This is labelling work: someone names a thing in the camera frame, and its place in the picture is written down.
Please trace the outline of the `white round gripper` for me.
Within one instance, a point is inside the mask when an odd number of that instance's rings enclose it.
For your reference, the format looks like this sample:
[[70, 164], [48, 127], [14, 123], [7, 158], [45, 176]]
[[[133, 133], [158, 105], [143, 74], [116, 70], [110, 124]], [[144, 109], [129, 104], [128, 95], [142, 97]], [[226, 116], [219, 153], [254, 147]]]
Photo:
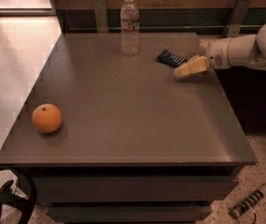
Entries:
[[209, 60], [205, 56], [194, 55], [174, 70], [175, 75], [177, 77], [187, 77], [199, 74], [205, 72], [210, 64], [215, 70], [231, 68], [228, 59], [230, 41], [229, 38], [224, 38], [212, 42], [205, 50], [205, 55]]

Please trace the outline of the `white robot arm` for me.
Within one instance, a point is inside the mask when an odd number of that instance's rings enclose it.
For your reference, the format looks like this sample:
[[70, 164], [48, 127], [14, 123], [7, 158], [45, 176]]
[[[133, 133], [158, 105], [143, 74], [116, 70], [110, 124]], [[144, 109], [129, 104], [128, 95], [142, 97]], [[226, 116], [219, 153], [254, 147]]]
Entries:
[[214, 70], [242, 66], [266, 71], [266, 24], [256, 35], [223, 38], [205, 45], [203, 56], [196, 55], [175, 69], [179, 78]]

